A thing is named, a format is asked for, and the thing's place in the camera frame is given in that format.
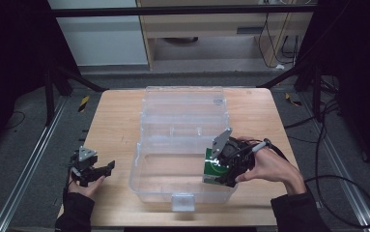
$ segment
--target green object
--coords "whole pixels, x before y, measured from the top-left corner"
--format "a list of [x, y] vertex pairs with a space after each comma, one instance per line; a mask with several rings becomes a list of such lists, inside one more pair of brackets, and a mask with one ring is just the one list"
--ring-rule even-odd
[[212, 149], [207, 148], [205, 154], [205, 170], [203, 172], [203, 183], [222, 186], [214, 179], [228, 172], [227, 166], [220, 166], [217, 159], [212, 159]]

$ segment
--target clear plastic box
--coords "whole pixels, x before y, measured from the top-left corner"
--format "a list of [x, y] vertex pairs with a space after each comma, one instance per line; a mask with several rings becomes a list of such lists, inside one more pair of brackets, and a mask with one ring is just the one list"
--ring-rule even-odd
[[129, 186], [144, 202], [225, 203], [234, 188], [202, 183], [205, 152], [229, 127], [221, 87], [148, 87]]

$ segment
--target person's arm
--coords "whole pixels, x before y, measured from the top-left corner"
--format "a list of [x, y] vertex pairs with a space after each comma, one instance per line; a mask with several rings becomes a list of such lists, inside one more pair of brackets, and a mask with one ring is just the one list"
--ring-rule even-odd
[[71, 181], [67, 200], [64, 202], [64, 213], [55, 222], [56, 232], [91, 231], [91, 213], [95, 205], [92, 196], [104, 179], [104, 176], [100, 177], [87, 188]]
[[[250, 137], [240, 137], [249, 141]], [[236, 178], [236, 182], [264, 179], [282, 182], [287, 190], [271, 200], [271, 206], [280, 232], [327, 232], [330, 231], [321, 219], [309, 189], [301, 173], [273, 150], [263, 148], [255, 154], [255, 166]]]

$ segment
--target white wall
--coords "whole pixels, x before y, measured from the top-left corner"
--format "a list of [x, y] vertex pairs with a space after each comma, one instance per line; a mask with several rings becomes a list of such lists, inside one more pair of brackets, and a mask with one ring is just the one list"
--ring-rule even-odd
[[[136, 7], [134, 0], [48, 0], [52, 9]], [[147, 65], [138, 16], [57, 18], [78, 66]]]

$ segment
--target table top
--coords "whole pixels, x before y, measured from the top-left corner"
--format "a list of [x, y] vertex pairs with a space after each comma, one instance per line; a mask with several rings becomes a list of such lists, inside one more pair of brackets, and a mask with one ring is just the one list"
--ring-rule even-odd
[[[268, 89], [223, 88], [232, 136], [269, 138], [297, 166]], [[225, 204], [196, 204], [191, 213], [171, 212], [170, 203], [144, 203], [129, 188], [144, 89], [108, 90], [100, 99], [84, 146], [98, 152], [95, 166], [115, 160], [116, 167], [98, 190], [93, 226], [260, 226], [276, 225], [270, 200], [285, 194], [281, 183], [262, 180], [240, 183]]]

